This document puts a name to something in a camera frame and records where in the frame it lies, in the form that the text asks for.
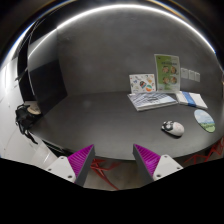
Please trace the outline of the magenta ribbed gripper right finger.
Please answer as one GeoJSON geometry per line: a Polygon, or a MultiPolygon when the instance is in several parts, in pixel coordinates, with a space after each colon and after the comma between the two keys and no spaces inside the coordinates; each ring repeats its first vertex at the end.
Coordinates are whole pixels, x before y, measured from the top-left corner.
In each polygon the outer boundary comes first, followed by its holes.
{"type": "Polygon", "coordinates": [[[133,155],[145,185],[182,169],[182,166],[169,155],[160,156],[137,144],[133,145],[133,155]]]}

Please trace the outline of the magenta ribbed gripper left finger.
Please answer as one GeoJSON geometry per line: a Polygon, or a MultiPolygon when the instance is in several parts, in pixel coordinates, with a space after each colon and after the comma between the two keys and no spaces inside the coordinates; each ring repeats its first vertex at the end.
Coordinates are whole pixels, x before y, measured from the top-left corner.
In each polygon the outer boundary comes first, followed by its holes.
{"type": "Polygon", "coordinates": [[[68,157],[58,157],[46,168],[46,171],[78,186],[83,186],[94,157],[94,145],[90,145],[68,157]]]}

